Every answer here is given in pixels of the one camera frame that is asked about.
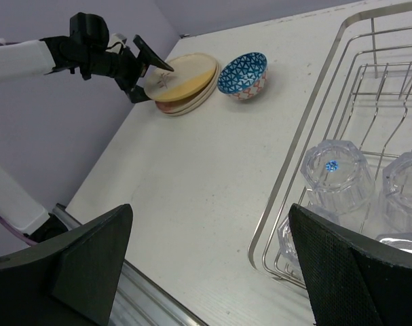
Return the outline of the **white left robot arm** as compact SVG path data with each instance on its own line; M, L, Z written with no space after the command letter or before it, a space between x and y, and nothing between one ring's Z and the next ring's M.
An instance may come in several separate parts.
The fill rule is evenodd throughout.
M148 68L174 69L142 39L133 42L133 54L121 34L110 35L105 20L96 14L79 12L70 19L68 36L46 37L22 43L0 42L0 82L79 71L84 80L93 75L114 79L131 103L149 100L137 82ZM29 246L66 232L67 228L34 200L0 166L0 224Z

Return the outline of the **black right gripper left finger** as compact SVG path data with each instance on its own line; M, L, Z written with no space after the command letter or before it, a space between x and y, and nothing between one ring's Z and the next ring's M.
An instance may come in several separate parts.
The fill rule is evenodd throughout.
M120 205L86 224L0 257L0 325L106 325L130 238Z

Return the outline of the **cream and yellow plate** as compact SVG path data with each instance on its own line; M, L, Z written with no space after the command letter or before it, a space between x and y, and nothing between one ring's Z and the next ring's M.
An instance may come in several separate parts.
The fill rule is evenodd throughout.
M218 62L208 54L193 53L168 61L174 71L157 68L145 80L145 94L153 101L173 102L204 88L213 78Z

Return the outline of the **blue patterned bowl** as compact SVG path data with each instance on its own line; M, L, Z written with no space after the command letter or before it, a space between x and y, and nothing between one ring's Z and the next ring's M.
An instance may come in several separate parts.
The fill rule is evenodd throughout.
M264 89L267 70L268 62L263 53L243 54L223 68L217 80L217 88L230 98L250 100Z

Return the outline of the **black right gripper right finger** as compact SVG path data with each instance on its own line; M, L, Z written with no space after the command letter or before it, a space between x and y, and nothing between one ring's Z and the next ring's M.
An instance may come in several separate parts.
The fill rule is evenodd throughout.
M412 253L298 204L288 218L317 325L412 325Z

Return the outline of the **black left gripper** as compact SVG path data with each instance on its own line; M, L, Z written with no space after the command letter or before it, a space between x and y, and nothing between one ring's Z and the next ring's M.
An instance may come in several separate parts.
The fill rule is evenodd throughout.
M68 36L52 38L53 72L69 70L74 74L79 69L84 80L93 75L113 78L133 104L150 100L144 89L137 86L138 79L145 75L145 67L174 71L140 35L133 39L139 49L138 56L128 46L120 54L107 52L109 30L105 20L96 14L75 14L70 18L69 30Z

